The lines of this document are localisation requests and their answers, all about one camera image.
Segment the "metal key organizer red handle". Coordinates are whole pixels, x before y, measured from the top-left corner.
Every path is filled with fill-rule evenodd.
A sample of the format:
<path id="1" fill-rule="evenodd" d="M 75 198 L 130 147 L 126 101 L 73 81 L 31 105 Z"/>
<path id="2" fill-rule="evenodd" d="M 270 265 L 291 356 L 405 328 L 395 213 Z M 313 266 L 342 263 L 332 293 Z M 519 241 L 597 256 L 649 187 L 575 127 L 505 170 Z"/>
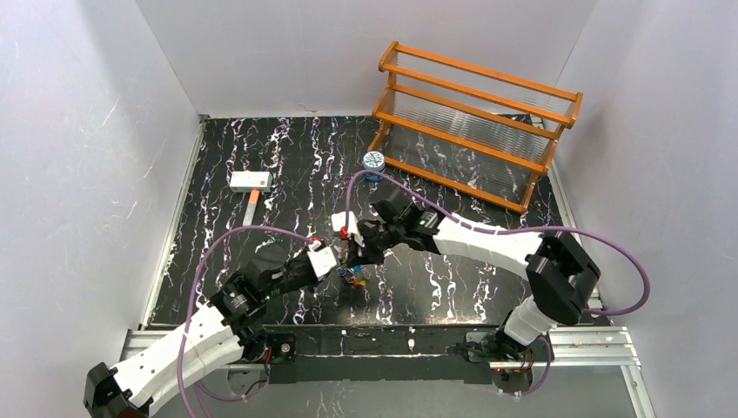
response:
<path id="1" fill-rule="evenodd" d="M 336 268 L 338 276 L 351 287 L 365 287 L 368 284 L 368 278 L 363 273 L 364 254 L 361 247 L 352 241 L 346 241 L 336 246 L 336 250 L 339 263 Z"/>

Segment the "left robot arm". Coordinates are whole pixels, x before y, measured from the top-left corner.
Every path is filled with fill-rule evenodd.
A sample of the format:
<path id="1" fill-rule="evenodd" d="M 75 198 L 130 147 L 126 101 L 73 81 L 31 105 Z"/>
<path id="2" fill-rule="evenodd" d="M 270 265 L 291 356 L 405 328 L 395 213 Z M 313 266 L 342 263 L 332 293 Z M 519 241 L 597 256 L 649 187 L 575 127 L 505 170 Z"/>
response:
<path id="1" fill-rule="evenodd" d="M 86 376 L 84 408 L 92 417 L 149 417 L 182 388 L 235 361 L 259 361 L 277 351 L 261 319 L 266 304 L 315 287 L 337 266 L 335 252 L 315 241 L 294 257 L 253 258 L 192 317 L 132 357 Z"/>

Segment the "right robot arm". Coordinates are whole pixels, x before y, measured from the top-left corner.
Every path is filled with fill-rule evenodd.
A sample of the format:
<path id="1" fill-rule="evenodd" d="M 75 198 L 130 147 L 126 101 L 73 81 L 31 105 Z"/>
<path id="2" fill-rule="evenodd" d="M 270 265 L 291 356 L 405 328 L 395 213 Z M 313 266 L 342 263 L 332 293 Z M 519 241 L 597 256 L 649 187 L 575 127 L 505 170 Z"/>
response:
<path id="1" fill-rule="evenodd" d="M 403 244 L 484 262 L 528 282 L 530 296 L 493 337 L 498 347 L 522 350 L 558 325 L 578 324 L 600 278 L 600 269 L 569 231 L 506 230 L 389 199 L 375 209 L 377 219 L 358 220 L 353 212 L 333 218 L 335 231 L 349 243 L 347 266 L 381 265 L 388 250 Z"/>

